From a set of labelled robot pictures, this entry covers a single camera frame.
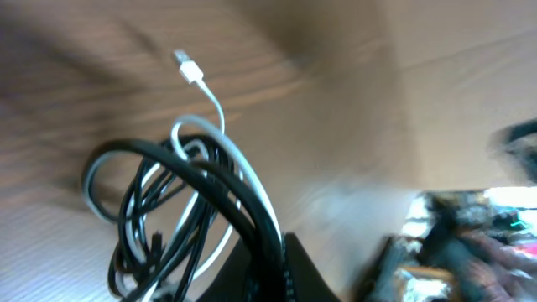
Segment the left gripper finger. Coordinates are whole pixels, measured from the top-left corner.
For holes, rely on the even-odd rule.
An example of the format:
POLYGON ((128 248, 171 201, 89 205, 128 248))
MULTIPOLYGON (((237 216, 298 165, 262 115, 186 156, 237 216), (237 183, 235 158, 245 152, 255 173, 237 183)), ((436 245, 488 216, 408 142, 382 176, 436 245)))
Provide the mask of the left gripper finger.
POLYGON ((282 263, 272 264, 239 241, 201 302, 339 301, 292 232, 284 234, 282 256, 282 263))

